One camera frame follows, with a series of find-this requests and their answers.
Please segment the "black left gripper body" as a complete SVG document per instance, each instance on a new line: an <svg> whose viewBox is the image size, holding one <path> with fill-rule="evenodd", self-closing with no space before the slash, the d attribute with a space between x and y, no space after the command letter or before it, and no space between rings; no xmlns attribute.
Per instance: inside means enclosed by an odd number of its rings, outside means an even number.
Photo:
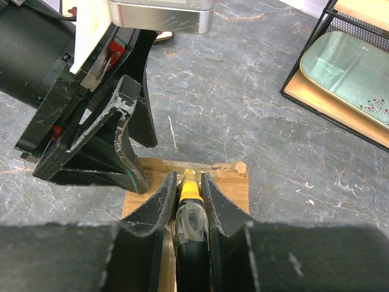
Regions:
<svg viewBox="0 0 389 292"><path fill-rule="evenodd" d="M37 162L53 136L53 126L65 128L70 114L92 96L82 87L86 73L70 73L75 26L69 23L13 25L13 96L36 109L15 148L21 158Z"/></svg>

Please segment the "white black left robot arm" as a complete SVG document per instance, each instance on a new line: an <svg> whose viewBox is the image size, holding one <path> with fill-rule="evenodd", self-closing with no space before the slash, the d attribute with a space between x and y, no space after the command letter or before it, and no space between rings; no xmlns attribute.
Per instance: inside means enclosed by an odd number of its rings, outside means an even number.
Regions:
<svg viewBox="0 0 389 292"><path fill-rule="evenodd" d="M1 2L1 91L35 109L15 144L33 176L62 186L117 186L143 194L131 146L155 147L146 83L155 31L109 25L77 73L75 25L43 1Z"/></svg>

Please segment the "brown cardboard express box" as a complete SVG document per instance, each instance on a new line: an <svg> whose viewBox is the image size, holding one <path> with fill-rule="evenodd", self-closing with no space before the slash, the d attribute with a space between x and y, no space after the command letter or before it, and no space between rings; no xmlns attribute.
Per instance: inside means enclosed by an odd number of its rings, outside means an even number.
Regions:
<svg viewBox="0 0 389 292"><path fill-rule="evenodd" d="M209 174L220 191L244 212L248 214L248 169L245 163L235 161L219 164L195 164L190 162L164 161L161 159L146 159L146 174L151 181L151 188L143 195L128 192L125 195L123 219L153 196L170 172L177 174L177 192L171 221L165 234L163 259L157 291L178 291L176 280L176 247L175 247L175 218L179 203L179 184L186 169L195 172L201 197L201 175Z"/></svg>

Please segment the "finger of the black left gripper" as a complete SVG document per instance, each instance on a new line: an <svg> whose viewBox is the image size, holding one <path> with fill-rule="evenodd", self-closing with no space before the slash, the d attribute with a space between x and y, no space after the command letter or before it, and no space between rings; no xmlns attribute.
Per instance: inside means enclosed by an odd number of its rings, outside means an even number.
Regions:
<svg viewBox="0 0 389 292"><path fill-rule="evenodd" d="M42 155L33 176L61 186L117 186L143 194L150 182L134 153L128 126L141 85L128 75L110 85L108 94L83 122L82 109Z"/></svg>
<svg viewBox="0 0 389 292"><path fill-rule="evenodd" d="M153 148L157 145L146 77L148 56L156 37L157 33L153 30L140 30L130 55L130 76L139 82L142 88L135 111L129 121L129 136L148 148Z"/></svg>

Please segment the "yellow utility knife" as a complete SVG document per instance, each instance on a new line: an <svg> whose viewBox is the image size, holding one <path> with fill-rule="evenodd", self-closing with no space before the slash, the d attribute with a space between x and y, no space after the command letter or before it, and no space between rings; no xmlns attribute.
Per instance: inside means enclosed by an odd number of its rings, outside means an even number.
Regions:
<svg viewBox="0 0 389 292"><path fill-rule="evenodd" d="M185 170L179 190L175 218L177 290L210 291L208 218L193 170Z"/></svg>

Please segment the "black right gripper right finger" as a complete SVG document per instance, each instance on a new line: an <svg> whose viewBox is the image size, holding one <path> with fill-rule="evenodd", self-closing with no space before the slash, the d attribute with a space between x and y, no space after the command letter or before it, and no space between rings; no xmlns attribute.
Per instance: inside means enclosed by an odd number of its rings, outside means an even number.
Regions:
<svg viewBox="0 0 389 292"><path fill-rule="evenodd" d="M209 174L201 175L201 192L210 228L213 290L258 291L251 217L220 191Z"/></svg>

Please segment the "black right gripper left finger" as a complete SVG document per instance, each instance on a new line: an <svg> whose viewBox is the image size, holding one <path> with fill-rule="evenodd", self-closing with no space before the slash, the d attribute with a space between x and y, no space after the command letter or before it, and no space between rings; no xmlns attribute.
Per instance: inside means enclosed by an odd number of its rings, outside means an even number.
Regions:
<svg viewBox="0 0 389 292"><path fill-rule="evenodd" d="M115 290L157 291L164 240L177 192L170 172L157 192L120 222L115 240Z"/></svg>

